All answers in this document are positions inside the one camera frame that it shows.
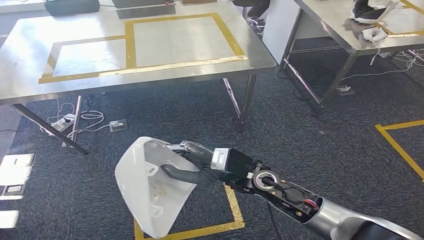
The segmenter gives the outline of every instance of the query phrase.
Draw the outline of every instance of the silver robot arm casing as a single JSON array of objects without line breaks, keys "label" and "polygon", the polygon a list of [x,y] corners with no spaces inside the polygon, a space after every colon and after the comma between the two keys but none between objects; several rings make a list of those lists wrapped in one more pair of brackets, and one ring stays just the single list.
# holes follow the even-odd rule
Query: silver robot arm casing
[{"label": "silver robot arm casing", "polygon": [[325,240],[350,240],[367,222],[379,225],[408,240],[423,240],[422,237],[390,221],[349,210],[325,198],[321,199],[319,211],[303,225]]}]

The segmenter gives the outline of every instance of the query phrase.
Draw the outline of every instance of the stainless steel table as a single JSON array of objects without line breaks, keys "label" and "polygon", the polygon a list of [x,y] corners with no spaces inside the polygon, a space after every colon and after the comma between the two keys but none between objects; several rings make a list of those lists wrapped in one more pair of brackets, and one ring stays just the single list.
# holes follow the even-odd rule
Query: stainless steel table
[{"label": "stainless steel table", "polygon": [[[299,6],[300,11],[297,15],[292,32],[290,34],[285,52],[282,56],[281,66],[288,67],[296,78],[306,88],[319,108],[334,93],[338,85],[344,79],[346,73],[351,68],[358,56],[371,55],[378,52],[378,48],[371,42],[365,40],[362,31],[372,26],[360,24],[350,19],[353,2],[352,0],[294,0]],[[391,12],[385,19],[385,24],[376,26],[383,27],[389,36],[378,43],[380,53],[393,53],[396,51],[407,50],[407,53],[417,57],[413,49],[424,48],[424,1],[422,0],[401,0],[398,9]],[[296,34],[300,22],[304,15],[308,15],[321,27],[329,36],[331,36],[339,46],[324,47],[315,49],[293,50],[296,40]],[[319,97],[311,89],[308,83],[298,73],[296,68],[290,63],[289,57],[293,54],[308,52],[330,51],[344,49],[349,54],[346,62],[343,64],[333,82],[324,93]]]},{"label": "stainless steel table", "polygon": [[[68,139],[21,103],[223,78],[237,129],[243,130],[256,76],[276,62],[232,2],[176,5],[175,14],[153,17],[119,16],[103,11],[19,20],[0,49],[0,105],[12,105],[85,154],[76,138]],[[236,75],[248,76],[241,108],[227,79]]]}]

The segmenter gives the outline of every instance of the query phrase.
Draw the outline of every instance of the white plastic cover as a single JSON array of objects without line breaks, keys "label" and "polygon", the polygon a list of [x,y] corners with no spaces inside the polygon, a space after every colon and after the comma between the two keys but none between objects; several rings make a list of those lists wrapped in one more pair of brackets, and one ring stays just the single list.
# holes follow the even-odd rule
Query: white plastic cover
[{"label": "white plastic cover", "polygon": [[119,160],[115,177],[129,211],[152,238],[165,237],[196,184],[172,179],[160,168],[171,164],[198,171],[167,147],[167,142],[140,137]]}]

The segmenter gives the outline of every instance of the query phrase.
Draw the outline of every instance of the red wire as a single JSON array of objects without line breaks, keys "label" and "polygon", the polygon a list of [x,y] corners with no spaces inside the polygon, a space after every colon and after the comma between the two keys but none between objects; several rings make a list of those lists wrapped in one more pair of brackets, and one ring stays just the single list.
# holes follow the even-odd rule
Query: red wire
[{"label": "red wire", "polygon": [[308,205],[311,205],[313,207],[313,209],[315,209],[315,210],[319,209],[318,205],[310,199],[305,199],[305,200],[303,200],[303,202],[308,204]]}]

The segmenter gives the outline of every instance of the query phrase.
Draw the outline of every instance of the yellow tape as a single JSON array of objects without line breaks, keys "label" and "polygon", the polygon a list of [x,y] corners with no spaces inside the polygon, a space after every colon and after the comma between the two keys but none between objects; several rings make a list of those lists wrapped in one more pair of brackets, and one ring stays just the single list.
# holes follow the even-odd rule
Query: yellow tape
[{"label": "yellow tape", "polygon": [[227,25],[225,24],[223,19],[220,17],[220,15],[218,13],[211,13],[211,16],[213,20],[215,20],[216,25],[218,26],[219,30],[221,30],[222,35],[224,36],[225,40],[227,41],[229,47],[232,49],[234,54],[236,56],[245,55],[245,53],[243,52],[243,49],[237,43],[230,29],[228,29]]},{"label": "yellow tape", "polygon": [[57,83],[57,82],[63,82],[63,81],[69,81],[69,80],[90,79],[90,78],[106,77],[106,76],[113,76],[113,75],[120,75],[120,74],[134,74],[134,73],[143,73],[143,72],[150,72],[150,71],[159,71],[159,70],[165,70],[165,69],[195,67],[195,66],[203,66],[203,65],[209,65],[209,64],[230,63],[230,62],[243,61],[247,59],[248,59],[247,56],[229,56],[229,57],[215,58],[215,59],[178,62],[178,63],[161,64],[161,65],[153,65],[153,66],[142,66],[142,67],[131,68],[131,69],[105,70],[105,71],[78,73],[78,74],[65,75],[65,76],[42,77],[38,80],[38,83],[39,84]]},{"label": "yellow tape", "polygon": [[409,127],[416,127],[424,125],[424,120],[418,120],[418,121],[410,121],[410,122],[404,122],[404,123],[398,123],[388,126],[382,126],[384,130],[394,130],[394,129],[403,129],[403,128],[409,128]]},{"label": "yellow tape", "polygon": [[[234,217],[233,222],[219,224],[215,226],[208,226],[199,229],[177,232],[173,234],[166,235],[161,238],[162,240],[181,240],[181,239],[191,239],[198,238],[201,236],[207,236],[211,234],[223,233],[230,230],[241,229],[245,227],[245,223],[243,222],[243,216],[239,208],[239,204],[237,203],[236,195],[234,191],[229,186],[224,186],[225,192],[228,198],[229,206],[232,211],[232,215]],[[134,235],[135,240],[154,240],[153,238],[144,238],[144,233],[140,229],[137,222],[134,220]]]},{"label": "yellow tape", "polygon": [[125,36],[126,68],[135,69],[137,67],[136,40],[134,26],[130,24],[130,21],[125,22]]},{"label": "yellow tape", "polygon": [[53,46],[51,46],[50,54],[48,55],[47,65],[45,66],[45,69],[44,69],[44,72],[41,76],[41,79],[53,77],[53,73],[54,73],[54,70],[56,68],[56,64],[58,64],[58,58],[59,58],[59,54],[61,52],[62,46],[74,45],[74,44],[87,44],[87,43],[95,43],[95,42],[104,42],[104,41],[120,40],[120,39],[125,39],[125,35],[104,36],[104,37],[96,37],[96,38],[89,38],[89,39],[77,39],[77,40],[61,41],[61,42],[53,43]]},{"label": "yellow tape", "polygon": [[419,12],[420,14],[424,15],[424,9],[421,9],[420,7],[410,3],[407,0],[400,0],[400,2],[405,4],[408,8],[413,9],[413,10]]},{"label": "yellow tape", "polygon": [[[163,64],[163,65],[152,65],[152,66],[137,67],[136,42],[135,42],[135,36],[134,36],[134,24],[153,23],[153,22],[181,20],[181,19],[195,19],[195,18],[205,18],[205,17],[212,17],[213,18],[216,25],[220,29],[222,35],[224,36],[225,40],[229,44],[231,50],[234,52],[235,56],[216,58],[216,59],[181,62],[181,63],[171,63],[171,64]],[[82,43],[93,43],[93,42],[100,42],[100,41],[120,40],[120,39],[125,39],[125,51],[126,51],[126,66],[125,66],[125,69],[118,69],[118,70],[115,69],[115,70],[105,70],[105,71],[98,71],[98,72],[78,73],[78,74],[64,75],[64,76],[53,76],[53,71],[55,70],[57,60],[58,60],[58,57],[59,57],[59,53],[60,53],[62,46],[73,45],[73,44],[82,44]],[[220,15],[216,12],[205,13],[205,14],[186,15],[186,16],[169,16],[169,17],[149,18],[149,19],[137,19],[137,20],[129,20],[129,21],[125,22],[125,35],[97,37],[97,38],[90,38],[90,39],[78,39],[78,40],[71,40],[71,41],[63,41],[63,42],[54,43],[52,50],[50,51],[50,55],[48,57],[48,60],[47,60],[47,66],[44,70],[43,75],[38,80],[38,83],[39,84],[47,84],[47,83],[63,82],[63,81],[70,81],[70,80],[87,79],[87,78],[95,78],[95,77],[102,77],[102,76],[111,76],[111,75],[118,75],[118,74],[141,73],[141,72],[157,71],[157,70],[164,70],[164,69],[171,69],[171,68],[183,68],[183,67],[202,66],[202,65],[208,65],[208,64],[228,63],[228,62],[235,62],[235,61],[243,61],[243,60],[247,60],[247,59],[248,59],[247,56],[243,52],[240,45],[237,43],[233,34],[228,29],[227,25],[222,20]]]},{"label": "yellow tape", "polygon": [[388,143],[390,143],[390,145],[402,156],[402,158],[405,159],[405,161],[411,166],[411,168],[415,170],[415,172],[422,178],[421,181],[424,183],[424,170],[421,169],[421,167],[418,166],[418,164],[412,159],[412,157],[409,156],[409,154],[393,139],[393,137],[387,133],[385,129],[386,127],[383,127],[378,124],[375,125],[375,128],[381,133],[381,135],[383,135],[383,137],[388,141]]},{"label": "yellow tape", "polygon": [[[405,4],[404,6],[402,6],[403,9],[413,9],[419,12],[420,14],[424,15],[423,9],[410,3],[409,1],[400,0],[400,2]],[[382,28],[391,38],[404,38],[404,37],[414,37],[414,36],[424,35],[424,30],[395,33],[390,31],[387,27],[381,25],[380,23],[374,23],[373,25],[376,27]]]},{"label": "yellow tape", "polygon": [[134,24],[143,24],[143,23],[154,23],[154,22],[163,22],[163,21],[171,21],[171,20],[182,20],[182,19],[197,19],[197,18],[207,18],[212,17],[215,21],[216,25],[218,26],[219,30],[221,31],[222,35],[224,36],[225,40],[229,44],[231,50],[234,52],[236,56],[243,56],[245,53],[243,52],[240,45],[237,43],[236,39],[234,38],[233,34],[231,33],[230,29],[227,27],[223,19],[220,17],[220,15],[216,12],[212,13],[204,13],[204,14],[195,14],[195,15],[186,15],[186,16],[167,16],[167,17],[158,17],[158,18],[149,18],[149,19],[138,19],[138,20],[129,20],[125,22],[125,34],[128,36],[129,34],[132,35],[132,37],[129,38],[130,44],[134,44]]}]

